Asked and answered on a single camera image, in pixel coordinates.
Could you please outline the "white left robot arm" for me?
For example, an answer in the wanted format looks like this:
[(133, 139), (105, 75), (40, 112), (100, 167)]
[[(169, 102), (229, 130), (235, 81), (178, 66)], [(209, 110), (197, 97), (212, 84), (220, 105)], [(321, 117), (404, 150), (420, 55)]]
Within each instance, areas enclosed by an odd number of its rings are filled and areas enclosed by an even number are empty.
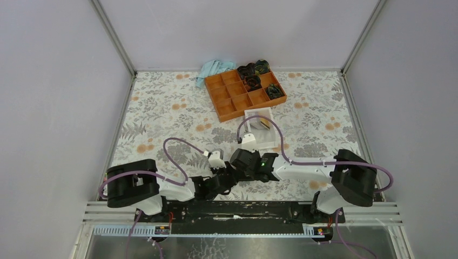
[(99, 195), (109, 208), (137, 208), (160, 222), (167, 217), (167, 201), (213, 200), (227, 195), (237, 183), (230, 165), (217, 169), (212, 177), (195, 176), (182, 181), (159, 174), (156, 162), (145, 159), (109, 168)]

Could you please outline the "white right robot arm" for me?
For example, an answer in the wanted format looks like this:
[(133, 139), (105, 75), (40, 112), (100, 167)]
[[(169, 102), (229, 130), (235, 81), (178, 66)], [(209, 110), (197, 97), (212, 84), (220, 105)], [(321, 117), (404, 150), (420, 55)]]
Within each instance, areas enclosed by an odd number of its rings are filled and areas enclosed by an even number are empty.
[(324, 222), (337, 209), (346, 206), (371, 207), (377, 169), (353, 152), (340, 149), (325, 158), (285, 158), (278, 153), (237, 149), (230, 158), (236, 172), (258, 181), (306, 180), (329, 185), (319, 191), (310, 207), (314, 221)]

